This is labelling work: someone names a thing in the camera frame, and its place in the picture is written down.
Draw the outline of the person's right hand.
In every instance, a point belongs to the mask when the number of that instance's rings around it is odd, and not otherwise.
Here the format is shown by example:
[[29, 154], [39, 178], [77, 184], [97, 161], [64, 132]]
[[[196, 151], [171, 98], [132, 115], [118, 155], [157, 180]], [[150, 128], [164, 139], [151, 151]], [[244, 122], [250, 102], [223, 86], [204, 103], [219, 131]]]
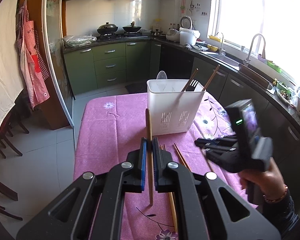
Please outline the person's right hand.
[[267, 171], [243, 170], [238, 176], [242, 189], [248, 187], [248, 182], [254, 183], [260, 188], [267, 202], [278, 202], [287, 194], [283, 176], [273, 158], [270, 158]]

